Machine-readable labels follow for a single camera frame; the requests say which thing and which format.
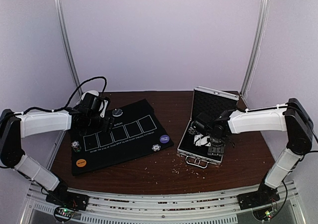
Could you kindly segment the poker chip stack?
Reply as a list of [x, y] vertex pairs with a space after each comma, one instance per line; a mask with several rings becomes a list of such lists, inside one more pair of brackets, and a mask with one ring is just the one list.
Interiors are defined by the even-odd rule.
[[78, 152], [81, 151], [81, 146], [80, 146], [80, 143], [79, 143], [78, 141], [73, 141], [73, 142], [71, 143], [71, 147], [72, 147], [72, 149], [73, 149], [73, 151], [74, 151], [75, 153], [78, 153]]
[[161, 148], [161, 146], [158, 145], [158, 144], [152, 146], [152, 150], [153, 150], [153, 151], [159, 151], [160, 148]]

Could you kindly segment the white dealer button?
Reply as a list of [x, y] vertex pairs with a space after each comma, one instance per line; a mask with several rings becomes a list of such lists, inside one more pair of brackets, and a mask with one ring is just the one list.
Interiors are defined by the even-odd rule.
[[123, 114], [123, 110], [120, 108], [115, 108], [112, 110], [112, 116], [113, 117], [120, 117]]

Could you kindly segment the aluminium poker case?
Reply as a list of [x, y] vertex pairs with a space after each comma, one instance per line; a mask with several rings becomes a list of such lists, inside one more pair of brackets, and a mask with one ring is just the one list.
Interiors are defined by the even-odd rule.
[[[238, 101], [239, 95], [235, 93], [219, 91], [203, 86], [194, 88], [190, 120], [177, 147], [177, 154], [184, 156], [187, 164], [201, 169], [207, 168], [208, 164], [221, 164], [224, 154], [220, 156], [209, 156], [207, 152], [211, 144], [207, 132], [203, 134], [196, 132], [192, 127], [192, 123], [201, 112], [209, 115], [213, 120], [220, 116], [225, 116], [222, 113], [226, 110], [235, 110]], [[225, 146], [227, 144], [231, 144], [233, 147], [235, 146], [229, 139], [229, 136]]]

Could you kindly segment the orange big blind button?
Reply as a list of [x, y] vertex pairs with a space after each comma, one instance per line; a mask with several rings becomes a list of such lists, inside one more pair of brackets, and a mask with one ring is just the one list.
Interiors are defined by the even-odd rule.
[[86, 164], [87, 164], [87, 162], [86, 162], [85, 159], [78, 159], [76, 161], [76, 166], [79, 167], [79, 168], [85, 167]]

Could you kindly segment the black poker mat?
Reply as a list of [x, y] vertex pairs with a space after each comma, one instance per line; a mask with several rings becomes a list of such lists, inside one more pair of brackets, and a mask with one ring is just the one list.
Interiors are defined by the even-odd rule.
[[[162, 135], [168, 133], [146, 99], [121, 109], [123, 114], [114, 119], [110, 133], [100, 131], [83, 134], [76, 130], [69, 131], [71, 142], [78, 141], [81, 146], [80, 152], [71, 151], [73, 176], [156, 153], [158, 151], [152, 150], [152, 146], [156, 144], [161, 146], [160, 150], [174, 145], [171, 138], [166, 144], [159, 141]], [[85, 159], [86, 166], [77, 167], [78, 159]]]

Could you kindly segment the purple small blind button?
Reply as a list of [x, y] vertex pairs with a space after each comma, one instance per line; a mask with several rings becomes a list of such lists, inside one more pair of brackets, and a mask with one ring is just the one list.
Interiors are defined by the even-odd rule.
[[166, 144], [170, 141], [170, 137], [169, 135], [162, 135], [160, 138], [159, 138], [159, 141], [162, 143], [162, 144]]

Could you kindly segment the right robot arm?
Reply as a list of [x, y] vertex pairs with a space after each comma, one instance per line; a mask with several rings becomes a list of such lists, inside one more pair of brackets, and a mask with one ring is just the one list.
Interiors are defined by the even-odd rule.
[[253, 131], [287, 132], [288, 142], [274, 165], [262, 179], [255, 201], [265, 205], [277, 187], [297, 164], [312, 150], [314, 123], [298, 99], [275, 107], [245, 111], [226, 110], [204, 126], [211, 140], [218, 142], [227, 135]]

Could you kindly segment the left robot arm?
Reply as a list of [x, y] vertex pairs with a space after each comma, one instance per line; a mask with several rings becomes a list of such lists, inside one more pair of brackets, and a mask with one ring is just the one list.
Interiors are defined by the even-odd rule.
[[0, 162], [2, 168], [10, 168], [26, 175], [43, 187], [60, 206], [71, 202], [66, 183], [26, 154], [21, 140], [25, 137], [54, 132], [76, 130], [79, 132], [109, 133], [114, 118], [100, 111], [84, 112], [66, 108], [61, 111], [14, 113], [5, 109], [0, 120]]

